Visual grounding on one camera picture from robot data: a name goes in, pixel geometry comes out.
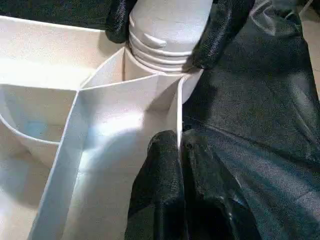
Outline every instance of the white tray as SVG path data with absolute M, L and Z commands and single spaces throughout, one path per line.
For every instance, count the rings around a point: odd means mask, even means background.
M 0 16 L 0 240 L 121 240 L 151 137 L 201 71 L 152 70 L 100 30 Z

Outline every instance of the gloved hand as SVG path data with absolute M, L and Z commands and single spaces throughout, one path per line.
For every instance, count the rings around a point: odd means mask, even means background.
M 242 190 L 194 129 L 183 133 L 182 163 L 190 239 L 260 240 Z
M 129 14 L 136 2 L 137 0 L 112 0 L 105 25 L 110 41 L 123 43 L 129 38 Z M 191 57 L 194 66 L 213 68 L 225 47 L 247 21 L 254 3 L 255 0 L 217 1 L 216 11 L 211 11 L 204 33 Z
M 152 138 L 132 186 L 126 240 L 261 239 L 238 182 L 194 130 L 184 132 L 182 163 L 174 132 Z

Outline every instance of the white bottle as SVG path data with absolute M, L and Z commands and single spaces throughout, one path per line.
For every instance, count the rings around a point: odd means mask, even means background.
M 129 44 L 135 58 L 161 72 L 186 70 L 212 4 L 212 0 L 138 0 L 129 16 Z

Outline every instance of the white plastic insert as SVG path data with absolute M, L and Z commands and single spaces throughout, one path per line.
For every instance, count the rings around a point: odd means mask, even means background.
M 180 145 L 201 71 L 150 69 L 99 30 L 0 30 L 0 240 L 123 239 L 148 143 L 173 130 Z

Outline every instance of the black glove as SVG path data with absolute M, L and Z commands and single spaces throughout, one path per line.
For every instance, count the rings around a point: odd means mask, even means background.
M 191 240 L 261 239 L 240 186 L 206 140 L 186 131 L 182 156 L 183 172 L 172 131 L 152 138 L 133 183 L 125 239 L 180 240 L 187 229 Z
M 185 233 L 185 197 L 177 137 L 156 134 L 131 192 L 125 240 L 180 240 Z
M 242 190 L 193 129 L 183 133 L 183 176 L 190 239 L 259 240 Z

